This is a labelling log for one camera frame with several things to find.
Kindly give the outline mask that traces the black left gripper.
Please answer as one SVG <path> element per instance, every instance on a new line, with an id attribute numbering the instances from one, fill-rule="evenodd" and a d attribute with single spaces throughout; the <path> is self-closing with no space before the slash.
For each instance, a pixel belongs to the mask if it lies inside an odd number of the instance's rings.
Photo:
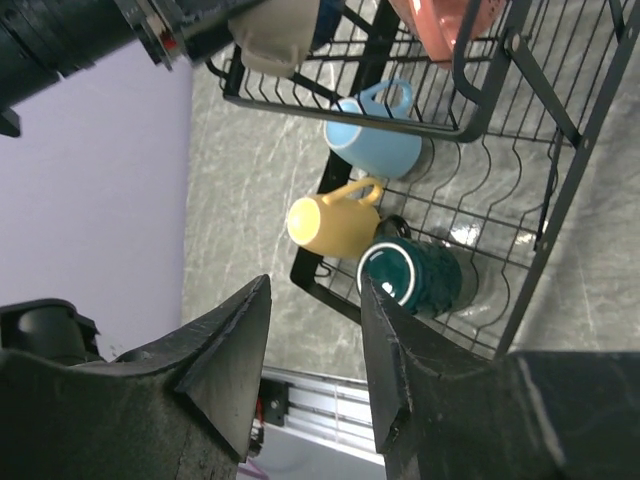
<path id="1" fill-rule="evenodd" d="M 258 0 L 3 1 L 1 134 L 21 135 L 14 107 L 119 48 L 140 42 L 168 69 L 210 59 L 233 38 L 228 21 Z"/>

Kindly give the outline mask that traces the light blue mug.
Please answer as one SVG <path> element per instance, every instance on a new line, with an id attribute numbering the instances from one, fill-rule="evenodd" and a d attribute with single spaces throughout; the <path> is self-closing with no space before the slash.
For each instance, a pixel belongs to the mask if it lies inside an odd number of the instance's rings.
<path id="1" fill-rule="evenodd" d="M 399 105 L 388 107 L 375 100 L 376 94 L 393 85 L 402 93 Z M 411 85 L 402 79 L 392 79 L 343 98 L 331 109 L 337 113 L 407 120 L 412 103 Z M 422 149 L 422 139 L 416 135 L 337 121 L 325 123 L 324 139 L 330 150 L 351 166 L 388 179 L 405 176 L 417 163 Z"/>

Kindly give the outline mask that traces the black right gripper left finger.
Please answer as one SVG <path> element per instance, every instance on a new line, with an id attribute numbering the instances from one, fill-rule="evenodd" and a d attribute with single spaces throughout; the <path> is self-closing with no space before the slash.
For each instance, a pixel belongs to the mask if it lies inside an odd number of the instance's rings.
<path id="1" fill-rule="evenodd" d="M 1 346 L 5 479 L 232 479 L 249 450 L 271 314 L 260 275 L 114 360 Z"/>

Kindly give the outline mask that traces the black wire dish rack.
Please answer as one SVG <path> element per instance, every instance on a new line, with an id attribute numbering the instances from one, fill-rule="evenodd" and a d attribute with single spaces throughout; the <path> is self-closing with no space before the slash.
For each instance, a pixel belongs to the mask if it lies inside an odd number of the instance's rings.
<path id="1" fill-rule="evenodd" d="M 458 302 L 419 319 L 472 352 L 639 346 L 639 5 L 510 1 L 461 36 L 448 69 L 382 1 L 351 1 L 330 43 L 289 79 L 238 47 L 206 65 L 223 97 L 323 128 L 369 120 L 334 108 L 376 88 L 380 129 L 422 143 L 376 208 L 459 258 Z"/>

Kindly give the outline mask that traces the grey-green ceramic mug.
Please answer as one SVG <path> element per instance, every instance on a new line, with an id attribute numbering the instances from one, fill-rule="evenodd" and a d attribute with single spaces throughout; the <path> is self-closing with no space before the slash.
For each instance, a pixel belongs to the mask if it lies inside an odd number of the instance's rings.
<path id="1" fill-rule="evenodd" d="M 241 62 L 256 72 L 291 77 L 311 51 L 318 0 L 269 0 L 228 21 Z"/>

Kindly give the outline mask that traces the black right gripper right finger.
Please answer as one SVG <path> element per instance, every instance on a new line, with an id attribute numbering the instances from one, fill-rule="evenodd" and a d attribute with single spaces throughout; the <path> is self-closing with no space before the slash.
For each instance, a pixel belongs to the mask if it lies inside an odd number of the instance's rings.
<path id="1" fill-rule="evenodd" d="M 485 360 L 364 279 L 374 440 L 390 479 L 635 479 L 637 352 Z"/>

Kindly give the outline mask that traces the pink mug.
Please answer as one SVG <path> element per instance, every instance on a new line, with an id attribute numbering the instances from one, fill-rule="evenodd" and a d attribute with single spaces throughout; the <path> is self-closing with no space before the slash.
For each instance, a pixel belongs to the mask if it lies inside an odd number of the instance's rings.
<path id="1" fill-rule="evenodd" d="M 390 0 L 399 19 L 422 43 L 439 68 L 450 70 L 457 36 L 469 1 Z"/>

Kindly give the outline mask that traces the dark green mug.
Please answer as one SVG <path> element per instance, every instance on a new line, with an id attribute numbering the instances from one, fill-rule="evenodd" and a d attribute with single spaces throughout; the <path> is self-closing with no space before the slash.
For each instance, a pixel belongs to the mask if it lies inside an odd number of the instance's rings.
<path id="1" fill-rule="evenodd" d="M 440 244 L 414 239 L 409 224 L 397 214 L 381 220 L 373 243 L 360 257 L 358 290 L 365 275 L 411 314 L 430 317 L 453 309 L 463 282 L 454 254 Z"/>

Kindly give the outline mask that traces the cream yellow mug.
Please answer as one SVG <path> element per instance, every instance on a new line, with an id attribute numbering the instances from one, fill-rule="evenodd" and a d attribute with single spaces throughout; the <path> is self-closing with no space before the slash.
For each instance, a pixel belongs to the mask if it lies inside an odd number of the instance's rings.
<path id="1" fill-rule="evenodd" d="M 375 202 L 383 193 L 373 177 L 296 200 L 287 215 L 291 240 L 321 256 L 358 259 L 372 244 L 381 221 Z"/>

